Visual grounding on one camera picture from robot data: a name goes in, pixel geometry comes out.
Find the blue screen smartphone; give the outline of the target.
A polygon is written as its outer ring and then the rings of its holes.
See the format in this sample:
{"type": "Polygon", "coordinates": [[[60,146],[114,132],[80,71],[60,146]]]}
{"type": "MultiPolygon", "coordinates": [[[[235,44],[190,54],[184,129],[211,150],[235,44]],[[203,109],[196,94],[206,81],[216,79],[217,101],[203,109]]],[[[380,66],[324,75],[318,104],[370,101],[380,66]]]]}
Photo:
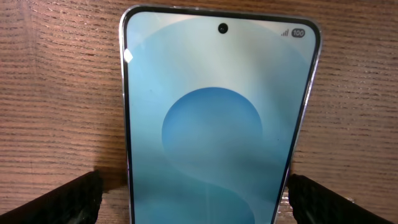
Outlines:
{"type": "Polygon", "coordinates": [[[318,24],[138,4],[121,16],[119,46],[131,223],[274,223],[318,24]]]}

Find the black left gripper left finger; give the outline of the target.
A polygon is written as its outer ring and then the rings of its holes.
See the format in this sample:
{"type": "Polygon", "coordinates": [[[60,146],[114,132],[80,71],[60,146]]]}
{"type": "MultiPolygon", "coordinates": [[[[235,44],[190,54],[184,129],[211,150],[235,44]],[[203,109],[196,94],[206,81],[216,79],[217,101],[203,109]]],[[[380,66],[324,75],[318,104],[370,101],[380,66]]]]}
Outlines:
{"type": "Polygon", "coordinates": [[[103,179],[88,172],[1,215],[1,224],[95,224],[102,202],[103,179]]]}

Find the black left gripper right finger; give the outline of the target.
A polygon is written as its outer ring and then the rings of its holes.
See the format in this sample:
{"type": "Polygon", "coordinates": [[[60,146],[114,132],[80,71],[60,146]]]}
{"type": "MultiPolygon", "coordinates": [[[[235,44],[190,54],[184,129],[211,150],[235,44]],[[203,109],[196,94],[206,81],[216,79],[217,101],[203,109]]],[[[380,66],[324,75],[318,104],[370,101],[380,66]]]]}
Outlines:
{"type": "Polygon", "coordinates": [[[287,188],[298,224],[392,224],[304,175],[290,175],[287,188]]]}

